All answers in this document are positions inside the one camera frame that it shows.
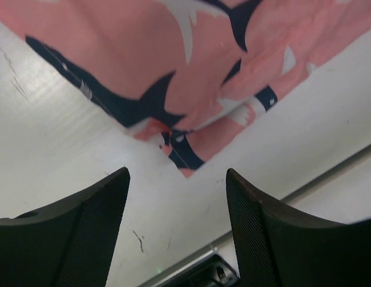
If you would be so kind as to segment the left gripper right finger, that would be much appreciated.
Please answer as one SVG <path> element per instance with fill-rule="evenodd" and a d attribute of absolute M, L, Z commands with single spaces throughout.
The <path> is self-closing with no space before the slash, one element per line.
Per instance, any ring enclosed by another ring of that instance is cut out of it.
<path fill-rule="evenodd" d="M 241 286 L 371 286 L 371 219 L 310 215 L 233 169 L 226 196 Z"/>

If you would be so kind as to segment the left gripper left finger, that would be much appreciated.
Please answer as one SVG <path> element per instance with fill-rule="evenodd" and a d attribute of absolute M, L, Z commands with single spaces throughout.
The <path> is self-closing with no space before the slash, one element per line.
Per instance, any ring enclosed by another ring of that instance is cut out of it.
<path fill-rule="evenodd" d="M 105 286 L 130 174 L 15 218 L 0 218 L 0 286 Z"/>

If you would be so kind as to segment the pink shark print shorts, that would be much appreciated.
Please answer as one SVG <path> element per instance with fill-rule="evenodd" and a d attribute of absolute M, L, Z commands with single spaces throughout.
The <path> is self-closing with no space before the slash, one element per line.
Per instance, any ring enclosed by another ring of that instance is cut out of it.
<path fill-rule="evenodd" d="M 0 22 L 189 177 L 371 30 L 371 1 L 0 1 Z"/>

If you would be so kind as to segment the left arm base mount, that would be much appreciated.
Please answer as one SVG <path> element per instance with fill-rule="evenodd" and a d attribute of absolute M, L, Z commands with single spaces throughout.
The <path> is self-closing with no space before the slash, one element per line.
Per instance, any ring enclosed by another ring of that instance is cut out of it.
<path fill-rule="evenodd" d="M 218 254 L 207 254 L 139 286 L 239 286 L 237 272 Z"/>

